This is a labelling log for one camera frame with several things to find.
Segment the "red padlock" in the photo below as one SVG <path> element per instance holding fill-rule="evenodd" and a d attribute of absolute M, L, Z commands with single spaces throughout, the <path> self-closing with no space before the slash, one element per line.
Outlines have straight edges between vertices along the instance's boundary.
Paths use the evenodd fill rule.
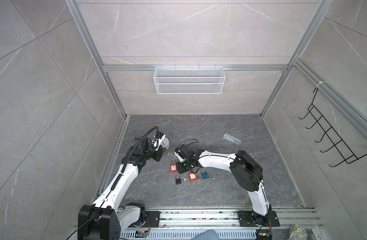
<path fill-rule="evenodd" d="M 170 171 L 171 171 L 171 173 L 178 172 L 178 167 L 177 167 L 177 164 L 176 164 L 176 162 L 174 160 L 171 161 Z"/>
<path fill-rule="evenodd" d="M 196 181 L 196 180 L 197 180 L 197 176 L 196 176 L 196 174 L 195 174 L 195 173 L 188 173 L 188 177 L 189 177 L 189 180 L 190 180 L 191 182 L 193 182 L 193 181 Z"/>

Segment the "small black padlock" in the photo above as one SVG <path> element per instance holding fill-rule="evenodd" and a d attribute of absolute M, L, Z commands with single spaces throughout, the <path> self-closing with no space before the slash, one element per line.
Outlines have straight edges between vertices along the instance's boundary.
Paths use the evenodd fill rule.
<path fill-rule="evenodd" d="M 176 178 L 175 178 L 175 184 L 176 185 L 180 185 L 181 183 L 182 183 L 182 178 L 181 178 L 181 176 L 176 176 Z"/>

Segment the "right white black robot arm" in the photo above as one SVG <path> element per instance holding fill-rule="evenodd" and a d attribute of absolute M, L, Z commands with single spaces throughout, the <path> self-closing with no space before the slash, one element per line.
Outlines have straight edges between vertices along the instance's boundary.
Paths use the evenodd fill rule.
<path fill-rule="evenodd" d="M 197 172 L 205 168 L 216 168 L 231 172 L 240 187 L 248 192 L 252 203 L 252 219 L 257 225 L 269 223 L 271 205 L 263 184 L 263 168 L 246 152 L 236 154 L 212 153 L 192 150 L 181 144 L 175 149 L 179 174 L 188 173 L 190 181 L 197 180 Z"/>

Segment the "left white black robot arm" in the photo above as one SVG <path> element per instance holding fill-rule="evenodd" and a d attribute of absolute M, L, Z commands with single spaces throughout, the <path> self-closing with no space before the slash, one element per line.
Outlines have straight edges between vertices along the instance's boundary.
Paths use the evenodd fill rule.
<path fill-rule="evenodd" d="M 121 161 L 114 179 L 91 204 L 84 205 L 78 214 L 78 228 L 74 231 L 78 240 L 118 240 L 129 226 L 142 227 L 148 222 L 144 204 L 120 203 L 131 183 L 150 159 L 160 161 L 166 148 L 166 136 L 155 126 L 141 138 L 135 139 Z"/>

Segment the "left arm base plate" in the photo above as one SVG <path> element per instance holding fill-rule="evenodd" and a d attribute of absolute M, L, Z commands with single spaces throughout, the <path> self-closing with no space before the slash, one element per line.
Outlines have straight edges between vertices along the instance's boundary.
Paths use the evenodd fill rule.
<path fill-rule="evenodd" d="M 146 211 L 141 213 L 139 221 L 132 224 L 131 227 L 141 228 L 141 227 L 152 227 L 158 228 L 160 225 L 161 212 L 159 211 Z"/>

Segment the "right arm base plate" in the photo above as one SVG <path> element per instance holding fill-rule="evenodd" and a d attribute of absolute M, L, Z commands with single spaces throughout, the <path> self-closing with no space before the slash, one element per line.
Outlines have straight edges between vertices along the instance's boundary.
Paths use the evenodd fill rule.
<path fill-rule="evenodd" d="M 239 224 L 241 227 L 279 227 L 280 223 L 275 211 L 269 210 L 265 215 L 259 215 L 254 211 L 237 211 Z"/>

